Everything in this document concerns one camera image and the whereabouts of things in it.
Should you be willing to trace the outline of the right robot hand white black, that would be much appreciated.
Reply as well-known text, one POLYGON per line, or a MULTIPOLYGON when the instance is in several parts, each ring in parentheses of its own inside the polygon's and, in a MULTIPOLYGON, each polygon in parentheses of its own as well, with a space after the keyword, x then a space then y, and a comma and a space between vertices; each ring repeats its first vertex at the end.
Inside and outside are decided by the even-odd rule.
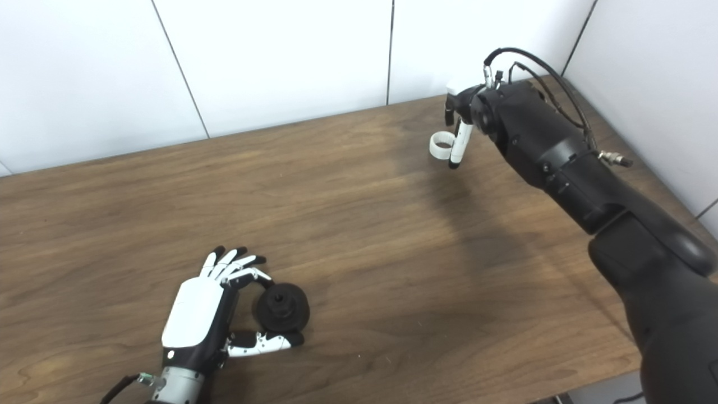
POLYGON ((449 155, 450 169, 459 168, 462 162, 474 128, 470 104, 473 97, 485 88, 486 85, 480 84, 479 79, 469 76, 456 76, 447 84, 444 120, 446 126, 455 126, 454 141, 449 155))

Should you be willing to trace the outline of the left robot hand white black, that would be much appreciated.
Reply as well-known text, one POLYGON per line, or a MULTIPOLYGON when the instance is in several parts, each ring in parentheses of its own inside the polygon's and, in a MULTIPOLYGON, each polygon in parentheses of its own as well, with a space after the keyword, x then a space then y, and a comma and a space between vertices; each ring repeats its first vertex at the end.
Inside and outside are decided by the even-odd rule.
POLYGON ((260 255, 245 246, 217 246, 199 274, 182 282, 165 324, 162 366, 208 375, 228 359, 289 350, 303 344, 310 320, 305 292, 290 282, 276 282, 259 268, 260 255), (250 284, 264 291, 253 307, 258 332, 231 330, 240 292, 250 284))

